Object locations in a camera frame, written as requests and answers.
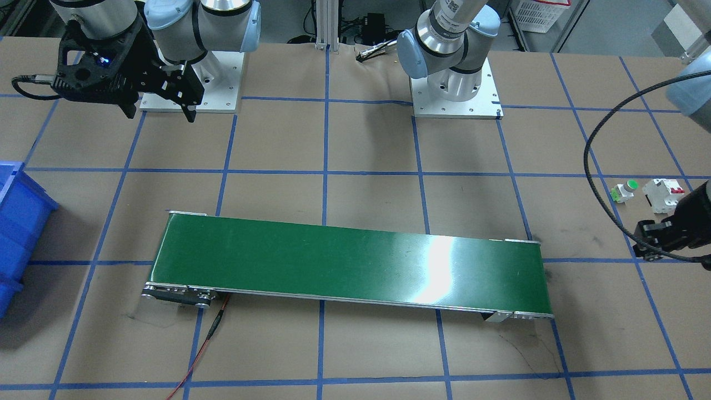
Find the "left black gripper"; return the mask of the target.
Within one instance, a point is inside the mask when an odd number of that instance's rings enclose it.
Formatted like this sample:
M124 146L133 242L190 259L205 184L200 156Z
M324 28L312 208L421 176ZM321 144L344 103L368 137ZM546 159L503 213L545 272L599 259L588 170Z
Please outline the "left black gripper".
M709 181L681 198L668 221L672 223L669 251L699 248L710 242Z

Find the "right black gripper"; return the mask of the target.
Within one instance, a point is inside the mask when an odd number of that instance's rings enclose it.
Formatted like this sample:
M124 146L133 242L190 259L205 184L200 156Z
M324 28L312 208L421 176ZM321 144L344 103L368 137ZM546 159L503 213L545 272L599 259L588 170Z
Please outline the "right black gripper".
M192 66L203 58L205 49L193 28L142 28L136 38L136 84L142 92L175 102L193 123L203 88L190 82L196 78ZM118 107L129 119L134 119L138 101L138 92L118 95Z

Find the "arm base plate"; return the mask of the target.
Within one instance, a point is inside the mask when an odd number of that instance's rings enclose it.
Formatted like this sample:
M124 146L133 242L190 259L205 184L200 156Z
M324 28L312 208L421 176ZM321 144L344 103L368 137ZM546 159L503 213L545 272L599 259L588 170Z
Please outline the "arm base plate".
M473 74L451 69L411 79L414 116L429 118L501 119L503 107L488 58Z
M196 78L190 81L203 88L200 102L191 99L188 109L198 113L237 114L241 94L244 56L241 52L209 51L192 66Z

